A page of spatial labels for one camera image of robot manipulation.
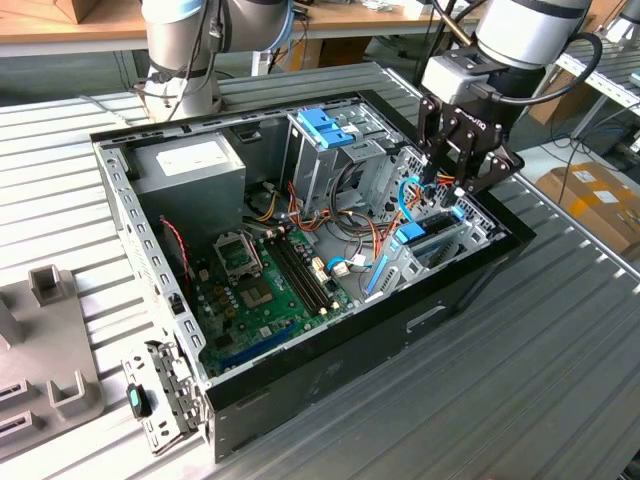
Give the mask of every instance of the chip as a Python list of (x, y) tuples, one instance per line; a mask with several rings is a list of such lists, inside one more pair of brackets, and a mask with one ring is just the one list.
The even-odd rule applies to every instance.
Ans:
[(238, 283), (238, 292), (247, 308), (256, 308), (273, 300), (273, 293), (264, 278), (247, 278)]
[(213, 340), (213, 343), (215, 343), (216, 347), (218, 348), (224, 348), (224, 347), (228, 347), (233, 343), (233, 338), (231, 338), (231, 335), (229, 335), (228, 333), (224, 333), (219, 337), (215, 338)]

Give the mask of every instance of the blue cable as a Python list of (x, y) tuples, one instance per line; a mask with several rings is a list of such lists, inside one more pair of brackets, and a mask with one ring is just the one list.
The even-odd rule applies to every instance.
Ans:
[(329, 263), (327, 263), (327, 270), (333, 270), (333, 267), (335, 267), (338, 263), (344, 261), (346, 261), (346, 258), (344, 257), (333, 257), (331, 260), (329, 260)]
[(414, 185), (418, 185), (418, 187), (420, 187), (421, 190), (424, 190), (425, 186), (418, 181), (417, 175), (413, 175), (409, 178), (405, 178), (402, 182), (400, 182), (400, 186), (398, 187), (398, 205), (400, 206), (400, 211), (402, 211), (404, 216), (407, 217), (407, 220), (409, 220), (410, 222), (413, 222), (413, 217), (411, 216), (411, 212), (409, 212), (409, 209), (407, 208), (404, 201), (404, 187), (408, 183), (413, 183)]
[(293, 0), (288, 0), (287, 6), (288, 6), (287, 16), (284, 20), (284, 24), (282, 25), (282, 30), (280, 30), (278, 37), (271, 44), (271, 46), (267, 48), (267, 50), (274, 50), (278, 48), (284, 41), (285, 37), (289, 37), (289, 39), (291, 39), (291, 30), (293, 28), (293, 18), (295, 15), (293, 11)]

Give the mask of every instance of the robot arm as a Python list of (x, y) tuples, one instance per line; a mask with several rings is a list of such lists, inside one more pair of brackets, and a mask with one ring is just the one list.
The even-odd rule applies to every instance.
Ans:
[(222, 107), (216, 54), (277, 48), (290, 35), (292, 0), (143, 0), (151, 68), (138, 90), (156, 121)]
[[(458, 33), (463, 48), (429, 60), (422, 86), (430, 93), (421, 104), (418, 124), (418, 143), (429, 163), (421, 181), (433, 182), (441, 160), (456, 151), (456, 170), (449, 172), (454, 183), (445, 204), (522, 168), (522, 159), (504, 144), (522, 110), (563, 95), (591, 74), (602, 44), (595, 35), (576, 33), (589, 5), (590, 0), (491, 0), (474, 38)], [(450, 26), (456, 32), (456, 26)], [(545, 67), (578, 39), (593, 45), (588, 68), (562, 90), (531, 98)], [(480, 176), (486, 161), (488, 171)]]

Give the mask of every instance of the ram slot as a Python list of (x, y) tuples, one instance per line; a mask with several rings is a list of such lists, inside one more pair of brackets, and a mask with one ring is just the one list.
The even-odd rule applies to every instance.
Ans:
[(328, 308), (331, 305), (327, 295), (316, 283), (286, 238), (274, 239), (266, 243), (266, 246), (310, 315), (317, 315), (322, 308)]

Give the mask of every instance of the red wire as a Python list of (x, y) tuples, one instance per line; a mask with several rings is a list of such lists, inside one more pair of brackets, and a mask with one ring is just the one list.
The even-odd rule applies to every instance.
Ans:
[(188, 286), (189, 286), (189, 262), (187, 261), (187, 250), (184, 248), (184, 242), (182, 241), (182, 237), (180, 236), (180, 233), (178, 233), (178, 229), (176, 227), (174, 227), (171, 222), (169, 222), (168, 220), (165, 220), (162, 217), (160, 217), (160, 221), (164, 225), (166, 225), (173, 232), (173, 234), (176, 236), (176, 240), (178, 240), (178, 245), (180, 245), (180, 251), (182, 252), (182, 263), (184, 264), (185, 281), (186, 281), (187, 288), (188, 288)]

